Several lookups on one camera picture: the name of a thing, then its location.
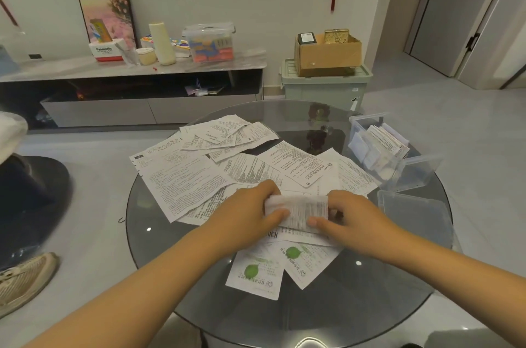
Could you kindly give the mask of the person's right hand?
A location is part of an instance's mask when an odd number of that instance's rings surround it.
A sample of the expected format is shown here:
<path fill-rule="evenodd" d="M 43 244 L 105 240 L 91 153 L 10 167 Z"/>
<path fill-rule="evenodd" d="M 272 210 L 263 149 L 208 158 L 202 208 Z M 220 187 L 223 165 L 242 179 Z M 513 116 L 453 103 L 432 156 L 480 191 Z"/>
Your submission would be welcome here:
<path fill-rule="evenodd" d="M 363 196 L 333 190 L 328 193 L 328 208 L 343 215 L 334 231 L 321 231 L 326 236 L 354 251 L 390 265 L 396 264 L 394 243 L 401 229 L 378 207 Z"/>

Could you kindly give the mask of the papers in cabinet shelf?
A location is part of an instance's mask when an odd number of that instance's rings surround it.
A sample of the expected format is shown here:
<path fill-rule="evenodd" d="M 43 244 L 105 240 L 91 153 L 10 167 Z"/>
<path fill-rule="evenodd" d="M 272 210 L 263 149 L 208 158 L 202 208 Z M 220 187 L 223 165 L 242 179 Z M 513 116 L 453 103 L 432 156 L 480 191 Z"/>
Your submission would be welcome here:
<path fill-rule="evenodd" d="M 185 91 L 189 97 L 204 97 L 204 96 L 215 96 L 222 92 L 227 85 L 212 85 L 212 86 L 201 86 L 196 82 L 193 85 L 185 86 Z"/>

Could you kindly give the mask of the white box with red label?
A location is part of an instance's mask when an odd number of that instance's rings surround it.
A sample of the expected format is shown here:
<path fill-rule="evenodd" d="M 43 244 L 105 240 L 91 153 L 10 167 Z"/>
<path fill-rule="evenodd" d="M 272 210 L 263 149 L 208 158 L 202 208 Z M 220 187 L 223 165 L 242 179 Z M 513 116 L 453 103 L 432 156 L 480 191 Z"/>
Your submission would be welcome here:
<path fill-rule="evenodd" d="M 122 38 L 113 39 L 111 42 L 90 43 L 88 46 L 98 62 L 123 61 L 122 50 L 127 49 L 126 41 Z"/>

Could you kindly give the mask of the black round chair base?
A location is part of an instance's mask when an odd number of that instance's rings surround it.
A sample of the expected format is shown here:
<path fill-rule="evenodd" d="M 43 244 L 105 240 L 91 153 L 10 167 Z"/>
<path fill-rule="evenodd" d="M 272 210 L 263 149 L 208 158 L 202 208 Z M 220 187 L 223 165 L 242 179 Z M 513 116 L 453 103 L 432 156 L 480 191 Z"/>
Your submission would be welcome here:
<path fill-rule="evenodd" d="M 0 164 L 0 271 L 36 255 L 64 216 L 72 181 L 60 161 L 12 154 Z"/>

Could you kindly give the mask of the white paper leaflet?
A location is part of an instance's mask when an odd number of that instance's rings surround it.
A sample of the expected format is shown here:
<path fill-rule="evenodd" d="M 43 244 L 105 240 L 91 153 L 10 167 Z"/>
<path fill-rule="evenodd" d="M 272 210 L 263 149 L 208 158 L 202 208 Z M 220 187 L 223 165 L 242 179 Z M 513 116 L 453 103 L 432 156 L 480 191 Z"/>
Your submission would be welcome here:
<path fill-rule="evenodd" d="M 308 225 L 311 217 L 328 219 L 328 197 L 320 195 L 272 195 L 265 200 L 265 215 L 284 209 L 289 215 L 279 226 L 295 231 L 318 234 L 316 228 Z"/>

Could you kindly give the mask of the grey low cabinet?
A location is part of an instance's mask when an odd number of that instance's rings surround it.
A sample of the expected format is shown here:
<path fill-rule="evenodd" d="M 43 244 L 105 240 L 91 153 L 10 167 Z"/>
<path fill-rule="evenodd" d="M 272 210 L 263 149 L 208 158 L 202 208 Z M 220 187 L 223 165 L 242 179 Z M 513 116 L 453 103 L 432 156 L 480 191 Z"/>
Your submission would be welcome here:
<path fill-rule="evenodd" d="M 265 49 L 232 61 L 128 66 L 93 57 L 27 61 L 0 72 L 0 110 L 21 115 L 31 131 L 179 125 L 232 105 L 263 99 Z M 185 86 L 227 85 L 215 96 L 189 97 Z"/>

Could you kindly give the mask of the pile of printed paper sheets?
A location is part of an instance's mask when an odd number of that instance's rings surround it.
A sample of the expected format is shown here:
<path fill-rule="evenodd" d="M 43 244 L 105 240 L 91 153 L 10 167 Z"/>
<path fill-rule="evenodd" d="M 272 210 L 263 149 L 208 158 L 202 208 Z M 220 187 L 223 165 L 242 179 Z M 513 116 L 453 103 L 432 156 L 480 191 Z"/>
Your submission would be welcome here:
<path fill-rule="evenodd" d="M 273 180 L 282 195 L 326 196 L 342 189 L 366 197 L 374 180 L 330 148 L 314 156 L 262 122 L 227 115 L 182 126 L 170 138 L 129 158 L 169 222 L 201 225 L 240 187 Z M 320 234 L 279 227 L 268 242 L 330 246 Z"/>

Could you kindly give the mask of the clear glass cup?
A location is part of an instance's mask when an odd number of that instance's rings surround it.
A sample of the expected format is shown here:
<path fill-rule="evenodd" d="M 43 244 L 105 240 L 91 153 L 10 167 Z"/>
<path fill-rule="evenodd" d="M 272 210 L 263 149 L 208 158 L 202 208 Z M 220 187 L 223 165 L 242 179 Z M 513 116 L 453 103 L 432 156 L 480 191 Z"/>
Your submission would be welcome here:
<path fill-rule="evenodd" d="M 140 61 L 138 59 L 136 49 L 129 47 L 124 39 L 114 39 L 113 44 L 117 48 L 120 56 L 122 57 L 126 65 L 128 66 L 140 65 Z"/>

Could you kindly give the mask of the pale green storage bin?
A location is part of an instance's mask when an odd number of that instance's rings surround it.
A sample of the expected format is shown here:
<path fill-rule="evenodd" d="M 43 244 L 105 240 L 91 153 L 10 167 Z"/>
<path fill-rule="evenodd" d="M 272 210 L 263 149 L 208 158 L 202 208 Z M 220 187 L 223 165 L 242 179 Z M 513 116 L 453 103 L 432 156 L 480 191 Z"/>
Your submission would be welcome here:
<path fill-rule="evenodd" d="M 344 76 L 300 77 L 294 59 L 282 62 L 279 75 L 288 100 L 319 102 L 356 112 L 361 108 L 367 85 L 373 77 L 365 65 L 348 68 Z"/>

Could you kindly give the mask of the black framed flower picture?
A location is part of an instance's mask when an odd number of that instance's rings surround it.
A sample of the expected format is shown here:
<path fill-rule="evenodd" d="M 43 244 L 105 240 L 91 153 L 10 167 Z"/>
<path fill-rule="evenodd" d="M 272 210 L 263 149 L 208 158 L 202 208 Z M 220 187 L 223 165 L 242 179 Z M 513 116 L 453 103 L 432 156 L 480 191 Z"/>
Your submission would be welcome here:
<path fill-rule="evenodd" d="M 91 30 L 89 20 L 103 19 L 112 39 L 122 38 L 129 47 L 137 47 L 137 37 L 130 0 L 78 0 L 88 39 L 98 42 Z"/>

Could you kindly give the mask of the beige sneaker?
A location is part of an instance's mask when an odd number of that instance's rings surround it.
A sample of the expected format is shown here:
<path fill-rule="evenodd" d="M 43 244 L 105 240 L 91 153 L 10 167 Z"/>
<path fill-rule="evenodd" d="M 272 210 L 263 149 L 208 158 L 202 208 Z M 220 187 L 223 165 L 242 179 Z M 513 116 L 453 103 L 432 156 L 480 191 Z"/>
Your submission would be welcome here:
<path fill-rule="evenodd" d="M 48 252 L 0 272 L 0 319 L 34 299 L 51 281 L 60 264 Z"/>

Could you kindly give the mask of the yellow carton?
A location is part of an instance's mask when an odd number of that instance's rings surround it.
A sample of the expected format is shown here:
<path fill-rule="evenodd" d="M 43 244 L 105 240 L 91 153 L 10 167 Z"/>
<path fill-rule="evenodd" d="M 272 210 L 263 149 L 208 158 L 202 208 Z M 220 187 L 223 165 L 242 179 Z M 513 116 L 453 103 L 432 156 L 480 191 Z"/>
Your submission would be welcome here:
<path fill-rule="evenodd" d="M 113 41 L 106 25 L 104 24 L 103 19 L 90 19 L 89 24 L 95 39 L 99 43 L 108 43 Z"/>

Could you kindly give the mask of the brown cardboard box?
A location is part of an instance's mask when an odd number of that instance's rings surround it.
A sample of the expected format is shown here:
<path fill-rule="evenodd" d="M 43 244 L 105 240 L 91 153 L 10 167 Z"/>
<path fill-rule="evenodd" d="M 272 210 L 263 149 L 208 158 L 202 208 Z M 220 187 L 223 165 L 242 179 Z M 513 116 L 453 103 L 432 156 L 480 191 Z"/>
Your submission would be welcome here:
<path fill-rule="evenodd" d="M 325 44 L 324 34 L 315 34 L 315 45 L 295 40 L 294 62 L 299 77 L 343 76 L 362 65 L 362 42 L 349 35 L 346 44 Z"/>

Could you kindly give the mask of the clear lidded storage box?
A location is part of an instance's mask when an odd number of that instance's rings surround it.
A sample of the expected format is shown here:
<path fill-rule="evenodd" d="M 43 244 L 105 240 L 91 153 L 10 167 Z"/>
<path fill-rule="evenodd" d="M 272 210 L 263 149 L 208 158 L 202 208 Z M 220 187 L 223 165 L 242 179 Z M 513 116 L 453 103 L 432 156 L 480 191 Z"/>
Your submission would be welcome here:
<path fill-rule="evenodd" d="M 181 36 L 188 42 L 195 63 L 229 61 L 234 59 L 232 22 L 186 26 Z"/>

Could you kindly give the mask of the round dark glass table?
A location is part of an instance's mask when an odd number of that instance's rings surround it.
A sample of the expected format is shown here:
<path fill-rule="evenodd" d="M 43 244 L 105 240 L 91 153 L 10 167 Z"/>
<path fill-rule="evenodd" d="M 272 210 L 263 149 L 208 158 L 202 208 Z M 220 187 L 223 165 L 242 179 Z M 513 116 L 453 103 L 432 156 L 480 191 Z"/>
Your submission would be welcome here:
<path fill-rule="evenodd" d="M 300 100 L 255 101 L 210 113 L 193 123 L 236 114 L 261 121 L 299 149 L 318 154 L 334 148 L 350 155 L 349 117 L 358 114 Z M 442 201 L 451 210 L 437 176 L 416 197 Z M 130 252 L 140 268 L 195 226 L 170 223 L 142 178 L 135 178 L 127 211 Z M 316 338 L 330 348 L 347 348 L 390 331 L 415 313 L 433 289 L 406 272 L 344 249 L 304 290 L 285 275 L 277 301 L 225 285 L 234 256 L 216 263 L 187 293 L 175 313 L 200 330 L 210 348 L 293 347 Z"/>

